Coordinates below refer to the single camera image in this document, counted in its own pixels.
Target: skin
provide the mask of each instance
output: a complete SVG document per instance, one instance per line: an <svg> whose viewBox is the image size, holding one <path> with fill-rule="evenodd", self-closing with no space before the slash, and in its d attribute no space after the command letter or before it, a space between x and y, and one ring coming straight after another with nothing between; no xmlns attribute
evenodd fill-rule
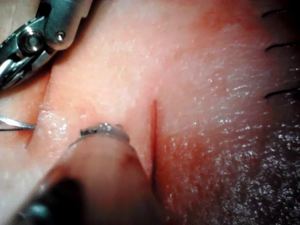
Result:
<svg viewBox="0 0 300 225"><path fill-rule="evenodd" d="M95 4L67 51L1 93L1 115L37 128L1 133L0 218L81 128L109 122L128 132L170 221L294 223L299 105L293 95L264 96L297 86L290 69L299 58L296 47L264 50L295 40L295 27L289 14L261 19L284 1L208 2ZM4 40L38 1L0 4Z"/></svg>

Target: shiny metal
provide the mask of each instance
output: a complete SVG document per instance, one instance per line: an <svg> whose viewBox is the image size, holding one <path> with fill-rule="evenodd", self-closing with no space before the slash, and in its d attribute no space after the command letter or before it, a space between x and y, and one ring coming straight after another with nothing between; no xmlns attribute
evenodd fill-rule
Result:
<svg viewBox="0 0 300 225"><path fill-rule="evenodd" d="M35 125L21 123L4 116L0 116L0 121L9 125L9 128L0 128L0 131L34 130L36 127Z"/></svg>
<svg viewBox="0 0 300 225"><path fill-rule="evenodd" d="M96 126L82 129L80 131L79 138L83 138L87 135L93 135L93 134L109 135L126 142L130 141L128 134L123 130L120 124L113 126L109 123L100 123Z"/></svg>
<svg viewBox="0 0 300 225"><path fill-rule="evenodd" d="M34 18L0 45L0 89L7 89L33 75L56 53L44 44L46 18Z"/></svg>
<svg viewBox="0 0 300 225"><path fill-rule="evenodd" d="M51 11L45 23L44 38L55 50L70 47L82 18L89 13L92 0L41 0Z"/></svg>

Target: curved suture needle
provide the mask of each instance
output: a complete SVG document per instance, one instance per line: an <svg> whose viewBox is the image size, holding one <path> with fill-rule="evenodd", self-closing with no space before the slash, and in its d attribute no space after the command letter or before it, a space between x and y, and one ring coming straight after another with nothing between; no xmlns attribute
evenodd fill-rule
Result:
<svg viewBox="0 0 300 225"><path fill-rule="evenodd" d="M19 130L34 130L35 125L28 124L28 123L21 123L16 120L12 120L10 118L0 116L0 123L5 123L9 126L10 128L0 128L0 131L19 131Z"/></svg>

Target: dark skin area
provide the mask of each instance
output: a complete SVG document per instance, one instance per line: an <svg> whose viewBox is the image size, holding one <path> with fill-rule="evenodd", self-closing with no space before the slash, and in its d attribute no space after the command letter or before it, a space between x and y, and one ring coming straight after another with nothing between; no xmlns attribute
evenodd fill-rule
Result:
<svg viewBox="0 0 300 225"><path fill-rule="evenodd" d="M25 19L6 7L2 39L9 19ZM297 9L279 0L95 3L72 47L1 95L1 115L37 123L1 134L1 217L81 128L110 122L130 135L170 223L298 223Z"/></svg>

